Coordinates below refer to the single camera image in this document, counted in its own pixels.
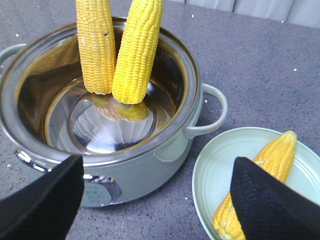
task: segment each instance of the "yellow corn cob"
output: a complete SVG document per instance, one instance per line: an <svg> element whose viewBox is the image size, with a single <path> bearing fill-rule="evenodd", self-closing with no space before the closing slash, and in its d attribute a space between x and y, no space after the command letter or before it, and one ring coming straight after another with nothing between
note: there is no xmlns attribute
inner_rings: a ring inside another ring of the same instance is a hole
<svg viewBox="0 0 320 240"><path fill-rule="evenodd" d="M163 0L133 0L123 32L112 94L124 104L144 99L159 38Z"/></svg>
<svg viewBox="0 0 320 240"><path fill-rule="evenodd" d="M270 141L253 161L284 183L294 163L296 144L296 133L287 131L279 138ZM230 192L215 212L212 224L222 240L246 239L232 204Z"/></svg>
<svg viewBox="0 0 320 240"><path fill-rule="evenodd" d="M116 47L109 0L75 2L84 86L90 93L111 93Z"/></svg>

